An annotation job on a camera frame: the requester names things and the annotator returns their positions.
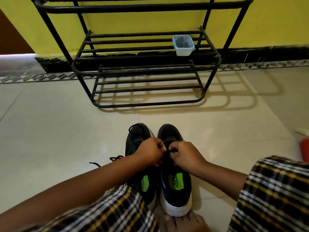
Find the person's left arm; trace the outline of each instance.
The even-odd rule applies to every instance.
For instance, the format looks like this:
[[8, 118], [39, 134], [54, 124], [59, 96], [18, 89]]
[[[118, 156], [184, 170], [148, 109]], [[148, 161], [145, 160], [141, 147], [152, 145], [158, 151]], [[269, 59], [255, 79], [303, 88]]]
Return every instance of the person's left arm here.
[[0, 232], [48, 222], [70, 209], [94, 203], [138, 171], [158, 166], [165, 151], [160, 139], [149, 138], [133, 155], [61, 182], [4, 212], [0, 215]]

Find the forearm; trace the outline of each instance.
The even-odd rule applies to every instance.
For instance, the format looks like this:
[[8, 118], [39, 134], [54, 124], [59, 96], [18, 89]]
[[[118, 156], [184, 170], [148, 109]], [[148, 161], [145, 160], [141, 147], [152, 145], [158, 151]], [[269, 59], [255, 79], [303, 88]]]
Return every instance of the forearm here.
[[240, 191], [248, 177], [246, 174], [209, 162], [202, 163], [197, 167], [193, 175], [217, 187], [235, 201], [238, 200]]
[[1, 214], [0, 231], [47, 222], [70, 209], [91, 204], [145, 167], [147, 163], [133, 154], [68, 179]]

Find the metal shelf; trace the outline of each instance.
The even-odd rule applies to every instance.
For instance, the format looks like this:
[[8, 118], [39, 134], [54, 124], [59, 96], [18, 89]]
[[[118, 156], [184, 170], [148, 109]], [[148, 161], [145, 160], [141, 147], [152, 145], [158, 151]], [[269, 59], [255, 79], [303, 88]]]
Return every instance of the metal shelf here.
[[[105, 1], [107, 4], [104, 5], [87, 5], [91, 1]], [[110, 5], [109, 1], [119, 2], [119, 5]], [[152, 105], [172, 105], [172, 104], [187, 104], [196, 103], [205, 97], [206, 91], [211, 84], [214, 75], [217, 72], [219, 65], [224, 58], [224, 55], [232, 42], [235, 33], [248, 10], [249, 5], [253, 0], [238, 0], [238, 1], [220, 1], [214, 2], [215, 0], [207, 0], [207, 2], [198, 3], [172, 3], [172, 4], [126, 4], [124, 1], [139, 1], [139, 0], [32, 0], [36, 6], [38, 12], [40, 13], [45, 24], [49, 28], [56, 42], [58, 43], [60, 49], [62, 50], [64, 56], [68, 60], [68, 63], [72, 67], [72, 71], [76, 73], [81, 85], [83, 86], [85, 92], [90, 98], [91, 102], [99, 108], [119, 108], [119, 107], [136, 107], [136, 106], [152, 106]], [[48, 2], [73, 2], [73, 6], [55, 6], [48, 5]], [[226, 40], [226, 43], [221, 51], [218, 53], [217, 49], [212, 44], [211, 40], [205, 32], [205, 28], [213, 9], [237, 9], [241, 8], [240, 13], [235, 21], [235, 24]], [[182, 10], [207, 10], [204, 23], [197, 30], [193, 31], [175, 31], [175, 32], [147, 32], [147, 33], [121, 33], [121, 34], [93, 34], [91, 30], [88, 30], [83, 19], [82, 13], [118, 13], [118, 12], [153, 12], [153, 11], [182, 11]], [[75, 56], [74, 59], [68, 53], [63, 41], [61, 40], [59, 34], [57, 33], [54, 25], [49, 19], [47, 13], [52, 14], [78, 14], [79, 20], [85, 32], [85, 39]], [[182, 63], [172, 63], [172, 64], [160, 64], [155, 65], [155, 63], [147, 63], [150, 65], [118, 65], [117, 62], [123, 62], [123, 60], [130, 59], [130, 62], [137, 62], [145, 57], [148, 59], [156, 59], [157, 57], [173, 57], [175, 55], [174, 47], [172, 45], [172, 36], [190, 34], [199, 35], [199, 37], [193, 36], [193, 40], [197, 42], [195, 44], [196, 50], [192, 52], [190, 56], [182, 57]], [[156, 46], [136, 46], [136, 43], [155, 43]], [[118, 44], [130, 44], [130, 47], [120, 47]], [[104, 45], [116, 45], [118, 47], [104, 47]], [[147, 54], [136, 54], [136, 52], [149, 52]], [[106, 53], [115, 52], [115, 55], [106, 56]], [[205, 62], [204, 65], [195, 65], [192, 58], [194, 56], [204, 56], [207, 55], [210, 60]], [[94, 63], [97, 64], [97, 71], [83, 71], [80, 70], [80, 64], [82, 63]], [[200, 80], [199, 71], [212, 70], [211, 75], [208, 78], [206, 85], [204, 86]], [[194, 73], [195, 76], [182, 76], [175, 77], [171, 76], [173, 74], [188, 74]], [[156, 76], [154, 78], [138, 78], [138, 79], [128, 79], [119, 80], [120, 77], [133, 77], [141, 75], [170, 75], [169, 77], [161, 78]], [[88, 89], [82, 76], [95, 76], [95, 85], [92, 92]], [[116, 78], [115, 80], [105, 80], [106, 78]], [[153, 82], [171, 82], [171, 81], [190, 81], [190, 85], [180, 84], [174, 86], [147, 86], [141, 88], [116, 88], [116, 89], [105, 89], [105, 85], [119, 85], [119, 84], [135, 84], [135, 83], [153, 83]], [[167, 101], [167, 102], [155, 102], [155, 103], [138, 103], [138, 104], [110, 104], [110, 105], [100, 105], [95, 101], [96, 95], [102, 94], [117, 94], [125, 92], [142, 92], [142, 91], [166, 91], [166, 90], [176, 90], [183, 91], [184, 89], [200, 89], [201, 97], [195, 100], [185, 100], [185, 101]]]

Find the pair of sneakers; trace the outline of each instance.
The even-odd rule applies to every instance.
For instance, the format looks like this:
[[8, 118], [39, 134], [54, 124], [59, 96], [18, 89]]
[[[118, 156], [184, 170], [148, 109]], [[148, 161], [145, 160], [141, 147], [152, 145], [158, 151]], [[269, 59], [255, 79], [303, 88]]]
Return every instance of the pair of sneakers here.
[[[126, 156], [136, 152], [142, 141], [154, 137], [151, 130], [143, 124], [134, 124], [129, 128], [129, 135], [126, 140]], [[168, 150], [174, 141], [182, 141], [182, 137], [171, 124], [163, 125], [157, 134], [167, 149], [164, 153], [160, 167], [150, 166], [138, 172], [127, 182], [137, 190], [150, 210], [157, 205], [159, 198], [162, 209], [173, 217], [186, 215], [192, 205], [191, 177], [183, 171], [171, 158]]]

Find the plaid shorts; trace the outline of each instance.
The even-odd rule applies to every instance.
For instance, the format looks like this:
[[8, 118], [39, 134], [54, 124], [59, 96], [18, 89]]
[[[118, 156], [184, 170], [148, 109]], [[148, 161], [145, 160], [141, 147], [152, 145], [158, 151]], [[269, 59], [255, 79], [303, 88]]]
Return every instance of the plaid shorts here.
[[[32, 231], [158, 231], [158, 225], [141, 195], [120, 186]], [[277, 156], [259, 160], [231, 218], [228, 232], [236, 231], [309, 231], [309, 165]]]

